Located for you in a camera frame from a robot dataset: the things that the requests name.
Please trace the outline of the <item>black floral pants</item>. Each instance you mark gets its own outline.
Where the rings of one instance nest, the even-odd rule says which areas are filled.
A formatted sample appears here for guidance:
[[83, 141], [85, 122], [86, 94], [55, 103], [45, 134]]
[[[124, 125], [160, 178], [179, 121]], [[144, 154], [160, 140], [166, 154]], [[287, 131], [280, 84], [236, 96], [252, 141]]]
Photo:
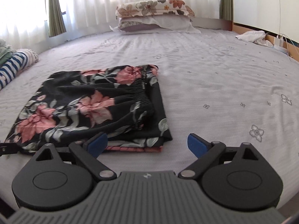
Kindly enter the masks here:
[[5, 141], [32, 153], [107, 134], [108, 151], [159, 152], [172, 140], [158, 67], [122, 65], [49, 76], [22, 108]]

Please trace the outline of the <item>light grey patterned bed sheet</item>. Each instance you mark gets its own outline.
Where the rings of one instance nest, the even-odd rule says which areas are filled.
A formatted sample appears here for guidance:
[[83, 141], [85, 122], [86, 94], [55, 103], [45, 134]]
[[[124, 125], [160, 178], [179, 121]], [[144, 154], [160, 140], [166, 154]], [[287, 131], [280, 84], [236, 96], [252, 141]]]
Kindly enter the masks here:
[[52, 73], [154, 64], [173, 137], [159, 153], [108, 152], [116, 172], [180, 171], [195, 159], [187, 136], [228, 146], [250, 142], [283, 180], [280, 205], [298, 192], [298, 62], [234, 33], [108, 32], [47, 50], [1, 91], [1, 140]]

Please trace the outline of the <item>blue striped pink quilt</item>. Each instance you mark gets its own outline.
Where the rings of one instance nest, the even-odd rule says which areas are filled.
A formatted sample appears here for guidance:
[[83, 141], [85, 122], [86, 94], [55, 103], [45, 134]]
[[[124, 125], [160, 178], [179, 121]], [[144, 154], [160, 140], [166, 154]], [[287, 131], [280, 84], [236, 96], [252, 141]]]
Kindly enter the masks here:
[[10, 59], [1, 65], [1, 90], [38, 61], [38, 54], [31, 49], [21, 49], [14, 53]]

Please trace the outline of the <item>white crumpled cloth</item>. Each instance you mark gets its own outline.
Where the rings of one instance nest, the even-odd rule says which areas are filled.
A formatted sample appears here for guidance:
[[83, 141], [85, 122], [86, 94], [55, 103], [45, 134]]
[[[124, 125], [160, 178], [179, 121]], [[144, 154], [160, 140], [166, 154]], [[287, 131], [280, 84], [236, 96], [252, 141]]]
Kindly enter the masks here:
[[243, 34], [237, 35], [236, 38], [240, 41], [254, 43], [256, 45], [266, 46], [269, 48], [274, 46], [269, 40], [266, 40], [266, 33], [262, 30], [247, 31]]

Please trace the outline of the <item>olive green left curtain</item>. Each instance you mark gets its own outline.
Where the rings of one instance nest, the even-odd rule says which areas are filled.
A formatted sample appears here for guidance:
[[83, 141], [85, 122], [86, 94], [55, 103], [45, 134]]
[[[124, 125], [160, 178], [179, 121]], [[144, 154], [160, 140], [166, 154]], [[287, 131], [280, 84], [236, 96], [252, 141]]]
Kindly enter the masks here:
[[59, 0], [48, 0], [49, 37], [55, 37], [66, 32]]

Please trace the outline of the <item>olive green curtain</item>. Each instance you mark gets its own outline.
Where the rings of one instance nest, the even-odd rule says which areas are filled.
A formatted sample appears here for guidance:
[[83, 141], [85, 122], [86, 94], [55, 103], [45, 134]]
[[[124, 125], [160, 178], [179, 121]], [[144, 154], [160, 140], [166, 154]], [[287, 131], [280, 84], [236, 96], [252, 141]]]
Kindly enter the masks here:
[[233, 21], [233, 0], [221, 0], [219, 8], [220, 19]]
[[55, 37], [66, 32], [59, 0], [48, 0], [49, 37]]

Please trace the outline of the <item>purple white bottom pillow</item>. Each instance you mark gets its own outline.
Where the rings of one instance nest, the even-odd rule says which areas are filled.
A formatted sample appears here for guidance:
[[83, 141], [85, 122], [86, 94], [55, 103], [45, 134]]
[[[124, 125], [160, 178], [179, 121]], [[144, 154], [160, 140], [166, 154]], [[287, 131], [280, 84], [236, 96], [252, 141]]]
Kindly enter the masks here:
[[188, 16], [184, 15], [154, 15], [146, 17], [120, 18], [116, 27], [110, 26], [113, 32], [134, 33], [142, 31], [176, 31], [185, 33], [201, 33], [194, 28]]

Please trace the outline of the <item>green floral folded quilt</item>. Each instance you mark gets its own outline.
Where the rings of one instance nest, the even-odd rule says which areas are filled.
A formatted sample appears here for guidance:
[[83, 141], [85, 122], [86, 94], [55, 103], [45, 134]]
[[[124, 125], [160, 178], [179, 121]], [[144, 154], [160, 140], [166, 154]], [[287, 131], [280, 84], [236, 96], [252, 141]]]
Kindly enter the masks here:
[[16, 50], [10, 45], [7, 45], [4, 39], [0, 39], [0, 65], [2, 66], [9, 59], [13, 57], [16, 53]]

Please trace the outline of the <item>olive green right curtain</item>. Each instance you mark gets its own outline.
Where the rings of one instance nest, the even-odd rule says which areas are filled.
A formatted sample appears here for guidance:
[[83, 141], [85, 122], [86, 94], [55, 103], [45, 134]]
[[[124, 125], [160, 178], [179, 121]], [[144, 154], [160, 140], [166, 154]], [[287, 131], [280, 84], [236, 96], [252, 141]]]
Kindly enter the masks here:
[[233, 21], [233, 0], [221, 0], [219, 8], [220, 19]]

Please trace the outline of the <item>floral top pillow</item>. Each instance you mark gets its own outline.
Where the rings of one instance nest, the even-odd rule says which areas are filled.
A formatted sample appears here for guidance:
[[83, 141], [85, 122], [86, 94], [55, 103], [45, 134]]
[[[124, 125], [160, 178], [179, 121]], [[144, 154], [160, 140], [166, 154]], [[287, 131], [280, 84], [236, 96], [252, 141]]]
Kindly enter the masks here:
[[117, 19], [158, 15], [182, 15], [194, 17], [193, 10], [183, 0], [146, 0], [118, 5]]

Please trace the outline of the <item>white sheer curtain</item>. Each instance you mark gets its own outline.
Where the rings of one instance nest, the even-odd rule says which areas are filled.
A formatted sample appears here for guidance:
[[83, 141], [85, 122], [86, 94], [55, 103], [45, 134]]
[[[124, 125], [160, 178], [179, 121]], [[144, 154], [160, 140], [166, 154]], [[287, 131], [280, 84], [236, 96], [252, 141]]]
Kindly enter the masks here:
[[[1, 0], [1, 38], [12, 47], [38, 52], [65, 41], [104, 32], [118, 5], [145, 0], [59, 0], [66, 31], [49, 36], [49, 0]], [[221, 0], [182, 0], [196, 17], [217, 19]]]

